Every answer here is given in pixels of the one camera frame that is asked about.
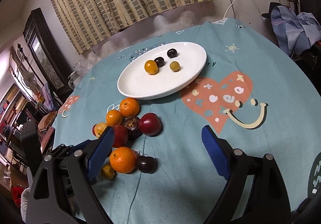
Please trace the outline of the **small yellow-orange fruit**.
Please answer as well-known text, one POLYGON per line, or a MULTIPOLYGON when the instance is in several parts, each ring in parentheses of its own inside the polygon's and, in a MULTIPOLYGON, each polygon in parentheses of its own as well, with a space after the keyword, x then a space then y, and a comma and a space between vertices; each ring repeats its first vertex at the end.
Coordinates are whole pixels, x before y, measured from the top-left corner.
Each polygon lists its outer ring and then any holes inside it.
POLYGON ((148 60, 145 65, 144 69, 148 74, 157 74, 158 73, 158 66, 154 60, 148 60))

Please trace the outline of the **dark plum at back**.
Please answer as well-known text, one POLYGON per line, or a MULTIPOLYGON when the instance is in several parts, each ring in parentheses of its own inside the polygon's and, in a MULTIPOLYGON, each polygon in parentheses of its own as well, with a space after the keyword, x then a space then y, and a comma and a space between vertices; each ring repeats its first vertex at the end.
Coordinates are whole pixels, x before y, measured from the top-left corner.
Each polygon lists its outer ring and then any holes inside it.
POLYGON ((167 56, 171 59, 171 58, 176 58, 178 55, 177 50, 174 48, 171 48, 167 51, 167 56))

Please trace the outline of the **dark framed mirror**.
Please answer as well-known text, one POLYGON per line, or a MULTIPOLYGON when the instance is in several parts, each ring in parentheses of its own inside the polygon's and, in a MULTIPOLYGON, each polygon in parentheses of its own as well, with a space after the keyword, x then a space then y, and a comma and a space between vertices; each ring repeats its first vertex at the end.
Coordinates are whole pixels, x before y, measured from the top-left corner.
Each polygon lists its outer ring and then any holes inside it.
POLYGON ((63 57, 40 8, 32 10, 23 30, 34 61, 57 96, 69 95, 72 70, 63 57))

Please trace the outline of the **orange tangerine small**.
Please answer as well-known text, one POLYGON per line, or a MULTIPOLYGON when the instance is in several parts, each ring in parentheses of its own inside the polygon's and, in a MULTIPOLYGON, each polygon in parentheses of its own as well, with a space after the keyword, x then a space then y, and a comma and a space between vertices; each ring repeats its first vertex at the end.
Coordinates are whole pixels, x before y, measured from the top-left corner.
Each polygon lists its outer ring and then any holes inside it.
POLYGON ((121 125, 122 121, 123 121, 123 116, 122 116, 122 113, 120 113, 120 111, 113 109, 107 112, 106 123, 109 126, 121 125))

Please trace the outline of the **yellow-red small apple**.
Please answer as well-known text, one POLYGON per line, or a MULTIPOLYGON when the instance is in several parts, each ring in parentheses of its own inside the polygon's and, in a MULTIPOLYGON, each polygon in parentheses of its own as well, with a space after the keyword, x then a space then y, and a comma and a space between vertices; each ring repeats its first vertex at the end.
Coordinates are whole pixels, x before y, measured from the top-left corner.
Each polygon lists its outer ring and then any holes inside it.
POLYGON ((107 127, 108 124, 106 122, 97 123, 92 127, 92 133, 94 136, 99 138, 107 127))

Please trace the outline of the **small olive-yellow fruit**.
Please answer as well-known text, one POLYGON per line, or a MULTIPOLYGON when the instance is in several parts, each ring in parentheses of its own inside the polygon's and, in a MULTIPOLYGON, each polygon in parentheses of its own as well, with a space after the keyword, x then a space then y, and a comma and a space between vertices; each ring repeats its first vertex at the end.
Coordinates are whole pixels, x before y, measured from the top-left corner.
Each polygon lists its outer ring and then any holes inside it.
POLYGON ((177 61, 172 61, 170 63, 170 69, 173 72, 178 72, 180 70, 181 66, 177 61))

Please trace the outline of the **dark purple passion fruit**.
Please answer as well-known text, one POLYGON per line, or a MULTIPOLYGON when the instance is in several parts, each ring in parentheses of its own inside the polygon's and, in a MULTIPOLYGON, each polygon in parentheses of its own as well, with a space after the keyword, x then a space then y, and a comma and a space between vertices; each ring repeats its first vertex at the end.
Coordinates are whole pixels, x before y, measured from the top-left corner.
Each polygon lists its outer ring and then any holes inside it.
POLYGON ((139 117, 132 116, 124 120, 122 125, 127 129, 128 138, 135 140, 142 135, 142 132, 139 130, 139 117))

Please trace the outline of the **large orange tangerine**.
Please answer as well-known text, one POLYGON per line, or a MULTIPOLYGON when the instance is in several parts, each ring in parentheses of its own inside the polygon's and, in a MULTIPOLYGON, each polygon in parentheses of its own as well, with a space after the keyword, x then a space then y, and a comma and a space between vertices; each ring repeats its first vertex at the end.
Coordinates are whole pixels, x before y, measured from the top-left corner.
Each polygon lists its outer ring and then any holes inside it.
POLYGON ((127 174, 135 169, 137 155, 128 147, 119 147, 111 152, 109 162, 116 172, 127 174))

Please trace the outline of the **large red plum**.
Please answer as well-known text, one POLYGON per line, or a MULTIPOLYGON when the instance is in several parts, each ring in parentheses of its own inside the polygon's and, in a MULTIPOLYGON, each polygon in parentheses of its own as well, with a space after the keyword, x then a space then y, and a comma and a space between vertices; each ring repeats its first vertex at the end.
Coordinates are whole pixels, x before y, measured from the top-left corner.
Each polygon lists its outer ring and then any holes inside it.
POLYGON ((147 113, 139 121, 139 130, 145 135, 156 135, 161 129, 161 120, 155 113, 147 113))

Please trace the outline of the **small yellow loquat fruit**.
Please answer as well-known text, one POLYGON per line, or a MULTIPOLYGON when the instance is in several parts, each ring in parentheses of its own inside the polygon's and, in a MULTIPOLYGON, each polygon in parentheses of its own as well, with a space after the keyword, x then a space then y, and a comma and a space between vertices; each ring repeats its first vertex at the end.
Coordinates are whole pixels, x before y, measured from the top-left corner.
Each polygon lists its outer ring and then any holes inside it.
POLYGON ((101 175, 107 180, 113 180, 116 176, 116 171, 110 164, 106 164, 101 168, 101 175))

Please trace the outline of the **dark plum front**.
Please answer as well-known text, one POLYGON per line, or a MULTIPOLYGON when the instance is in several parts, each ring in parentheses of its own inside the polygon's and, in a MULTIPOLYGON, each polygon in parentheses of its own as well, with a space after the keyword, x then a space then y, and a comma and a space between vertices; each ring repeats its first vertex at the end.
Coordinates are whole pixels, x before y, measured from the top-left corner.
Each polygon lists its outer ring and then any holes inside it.
POLYGON ((139 156, 137 159, 137 168, 143 173, 154 173, 157 166, 158 162, 154 157, 139 156))

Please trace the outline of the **blue clothes pile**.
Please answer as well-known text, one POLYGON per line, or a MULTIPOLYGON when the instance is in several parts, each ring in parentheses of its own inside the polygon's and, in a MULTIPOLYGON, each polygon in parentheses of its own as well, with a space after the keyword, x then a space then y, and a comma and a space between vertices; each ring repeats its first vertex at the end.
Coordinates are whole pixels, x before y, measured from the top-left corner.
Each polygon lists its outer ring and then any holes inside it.
POLYGON ((300 55, 320 41, 320 23, 309 12, 296 15, 279 5, 271 11, 270 20, 279 48, 286 55, 300 55))

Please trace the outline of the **dark plum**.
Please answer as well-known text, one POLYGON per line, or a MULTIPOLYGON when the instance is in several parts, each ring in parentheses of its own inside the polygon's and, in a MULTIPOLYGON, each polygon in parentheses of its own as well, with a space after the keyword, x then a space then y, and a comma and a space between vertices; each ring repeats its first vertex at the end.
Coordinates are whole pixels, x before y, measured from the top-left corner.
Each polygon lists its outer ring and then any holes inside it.
POLYGON ((139 156, 137 159, 137 168, 143 173, 154 173, 157 166, 158 162, 154 157, 139 156))
POLYGON ((167 56, 171 59, 171 58, 176 58, 178 55, 177 50, 174 48, 171 48, 167 51, 167 56))
POLYGON ((157 57, 154 61, 157 64, 157 67, 163 67, 165 64, 165 60, 163 57, 157 57))

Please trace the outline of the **dark plum near centre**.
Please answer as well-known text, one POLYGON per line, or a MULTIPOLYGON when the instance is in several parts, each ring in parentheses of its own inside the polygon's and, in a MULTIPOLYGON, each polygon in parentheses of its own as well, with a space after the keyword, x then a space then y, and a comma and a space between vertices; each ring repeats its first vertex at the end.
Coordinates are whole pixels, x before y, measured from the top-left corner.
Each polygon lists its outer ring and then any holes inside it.
POLYGON ((157 64, 157 67, 163 67, 165 64, 165 60, 163 57, 157 57, 154 61, 157 64))

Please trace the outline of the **white oval plate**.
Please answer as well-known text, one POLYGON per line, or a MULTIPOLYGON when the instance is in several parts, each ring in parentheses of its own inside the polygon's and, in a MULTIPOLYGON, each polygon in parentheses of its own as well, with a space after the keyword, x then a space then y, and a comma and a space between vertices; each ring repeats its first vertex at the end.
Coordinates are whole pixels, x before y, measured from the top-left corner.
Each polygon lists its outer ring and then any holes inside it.
POLYGON ((137 100, 153 100, 182 90, 197 78, 207 61, 205 49, 193 42, 173 42, 156 47, 134 59, 121 72, 118 91, 137 100), (176 58, 169 58, 167 51, 177 50, 176 58), (144 65, 148 60, 163 57, 165 64, 155 75, 148 74, 144 65), (170 63, 177 61, 181 68, 178 72, 170 69, 170 63))

